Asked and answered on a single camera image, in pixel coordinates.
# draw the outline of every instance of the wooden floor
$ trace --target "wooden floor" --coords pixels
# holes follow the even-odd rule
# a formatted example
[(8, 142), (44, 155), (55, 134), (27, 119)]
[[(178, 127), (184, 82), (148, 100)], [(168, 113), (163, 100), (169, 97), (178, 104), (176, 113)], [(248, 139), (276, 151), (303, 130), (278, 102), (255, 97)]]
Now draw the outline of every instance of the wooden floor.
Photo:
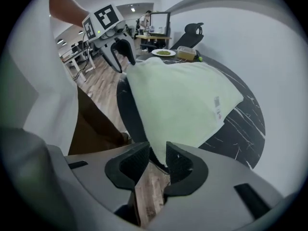
[[(140, 40), (137, 39), (135, 41), (136, 53), (139, 55), (146, 54), (141, 52), (139, 45)], [(129, 64), (127, 58), (118, 54), (117, 57), (123, 71), (125, 71)], [(77, 84), (91, 96), (94, 103), (112, 121), (115, 127), (124, 132), (126, 129), (116, 103), (116, 87), (120, 74), (116, 73), (101, 56), (94, 58), (93, 61), (96, 69), (87, 73), (83, 72), (87, 81), (84, 83), (77, 81)], [(164, 174), (155, 165), (149, 163), (135, 188), (141, 227), (147, 227), (148, 223), (163, 208), (163, 190), (169, 183), (169, 175)]]

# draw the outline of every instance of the person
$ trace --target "person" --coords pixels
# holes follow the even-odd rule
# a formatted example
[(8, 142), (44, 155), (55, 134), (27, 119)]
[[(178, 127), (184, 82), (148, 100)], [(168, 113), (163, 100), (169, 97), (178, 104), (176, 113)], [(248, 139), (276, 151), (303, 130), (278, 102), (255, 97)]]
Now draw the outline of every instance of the person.
[[(151, 10), (148, 10), (144, 15), (140, 17), (140, 29), (139, 34), (143, 35), (143, 31), (147, 28), (147, 22), (150, 21), (150, 14), (152, 13)], [(141, 44), (146, 44), (146, 39), (141, 39)], [(147, 51), (147, 48), (145, 46), (141, 46), (142, 51)]]
[(0, 60), (0, 126), (23, 128), (64, 155), (129, 143), (68, 73), (51, 31), (51, 16), (82, 27), (89, 14), (74, 0), (32, 0)]

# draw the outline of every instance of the computer monitor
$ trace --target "computer monitor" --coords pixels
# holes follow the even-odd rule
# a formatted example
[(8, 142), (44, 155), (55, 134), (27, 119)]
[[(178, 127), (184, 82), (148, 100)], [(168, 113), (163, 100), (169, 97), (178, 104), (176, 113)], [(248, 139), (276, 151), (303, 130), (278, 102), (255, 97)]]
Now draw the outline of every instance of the computer monitor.
[(170, 12), (156, 12), (150, 15), (150, 35), (168, 36)]

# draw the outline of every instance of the black chair backrest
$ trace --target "black chair backrest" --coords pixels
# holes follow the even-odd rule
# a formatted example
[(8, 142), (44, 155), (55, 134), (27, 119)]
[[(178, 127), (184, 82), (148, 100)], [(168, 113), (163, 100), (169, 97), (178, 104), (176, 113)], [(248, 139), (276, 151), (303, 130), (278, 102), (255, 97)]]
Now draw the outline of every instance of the black chair backrest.
[(73, 44), (72, 45), (72, 52), (75, 53), (77, 51), (78, 51), (78, 47), (75, 44)]
[(185, 27), (185, 34), (170, 49), (176, 50), (179, 46), (186, 46), (189, 48), (195, 47), (204, 37), (202, 35), (202, 25), (203, 23), (188, 24)]

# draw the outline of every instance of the white shirt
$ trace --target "white shirt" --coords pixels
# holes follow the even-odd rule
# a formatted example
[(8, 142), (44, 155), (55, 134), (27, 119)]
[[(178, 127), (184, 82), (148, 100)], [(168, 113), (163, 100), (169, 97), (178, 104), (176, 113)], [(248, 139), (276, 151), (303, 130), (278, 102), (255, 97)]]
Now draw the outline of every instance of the white shirt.
[(68, 154), (77, 86), (61, 62), (49, 0), (32, 0), (15, 24), (0, 62), (0, 126), (23, 128)]
[(146, 17), (145, 17), (145, 15), (143, 15), (143, 16), (141, 16), (140, 17), (140, 29), (142, 29), (142, 30), (144, 30), (145, 29), (145, 27), (144, 26), (141, 26), (141, 22), (143, 22), (143, 21), (145, 21), (146, 20)]

